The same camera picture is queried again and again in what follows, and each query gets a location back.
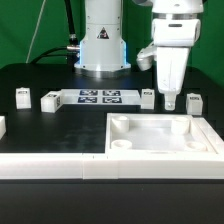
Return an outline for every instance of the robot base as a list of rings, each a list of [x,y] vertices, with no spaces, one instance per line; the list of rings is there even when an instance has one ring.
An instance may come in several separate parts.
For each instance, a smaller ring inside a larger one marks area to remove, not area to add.
[[[96,79],[118,78],[120,76],[129,75],[130,72],[131,72],[130,67],[123,68],[121,70],[116,70],[116,71],[90,71],[87,69],[75,67],[76,74],[91,77],[91,78],[96,78]]]

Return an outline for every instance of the black cable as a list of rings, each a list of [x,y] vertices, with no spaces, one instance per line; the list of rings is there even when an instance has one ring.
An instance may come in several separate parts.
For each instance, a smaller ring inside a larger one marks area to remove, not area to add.
[[[34,58],[30,63],[31,64],[36,64],[41,58],[43,57],[52,57],[54,55],[49,55],[50,53],[56,52],[56,51],[61,51],[61,50],[67,50],[67,47],[55,47],[52,48],[48,51],[45,51],[43,54],[39,55],[38,57]]]
[[[70,0],[64,0],[65,1],[65,7],[66,7],[66,13],[67,13],[67,19],[68,19],[68,28],[70,33],[70,44],[78,45],[78,39],[76,38],[75,34],[75,26],[73,21],[73,15],[72,15],[72,8],[71,8],[71,1]]]

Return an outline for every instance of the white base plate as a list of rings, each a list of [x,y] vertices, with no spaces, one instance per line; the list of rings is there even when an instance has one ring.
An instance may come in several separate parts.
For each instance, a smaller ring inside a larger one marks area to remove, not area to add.
[[[189,135],[175,144],[177,139],[169,137],[174,115],[122,114],[134,122],[132,127],[138,127],[125,134],[133,136],[133,149],[113,151],[110,144],[117,137],[110,123],[114,115],[108,114],[105,154],[4,153],[0,179],[224,179],[224,142],[203,118],[191,117]],[[184,151],[182,146],[192,139],[206,144],[207,150]]]

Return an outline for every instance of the label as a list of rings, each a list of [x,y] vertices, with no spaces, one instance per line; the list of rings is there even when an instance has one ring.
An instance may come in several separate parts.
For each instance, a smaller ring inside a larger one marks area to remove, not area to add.
[[[103,97],[103,103],[122,103],[121,97]]]
[[[109,36],[107,34],[107,31],[103,27],[103,29],[100,31],[99,35],[97,36],[97,39],[109,39]]]
[[[81,90],[79,93],[80,96],[97,96],[97,90]]]
[[[118,90],[104,90],[103,95],[104,96],[120,96],[121,92]]]
[[[190,100],[199,100],[199,97],[190,97]]]
[[[150,95],[152,95],[152,92],[144,92],[143,94],[150,96]]]
[[[18,94],[27,94],[27,91],[19,91]]]
[[[97,103],[97,97],[79,97],[78,103]]]
[[[49,95],[47,95],[47,97],[52,97],[52,98],[54,98],[54,97],[56,97],[57,95],[55,95],[55,94],[49,94]]]
[[[57,107],[59,107],[61,105],[61,97],[59,96],[58,98],[57,98]]]

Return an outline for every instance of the white block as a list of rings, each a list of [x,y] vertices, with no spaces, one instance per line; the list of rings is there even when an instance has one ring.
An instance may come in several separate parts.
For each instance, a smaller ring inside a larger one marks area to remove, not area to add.
[[[62,92],[51,91],[41,98],[41,111],[55,113],[62,105]]]
[[[17,109],[31,108],[30,89],[29,88],[16,89],[16,108]]]
[[[5,132],[6,132],[5,117],[0,116],[0,139],[3,137]]]
[[[187,114],[202,115],[203,101],[200,94],[187,94]]]
[[[142,89],[141,109],[154,110],[155,91],[152,89]]]

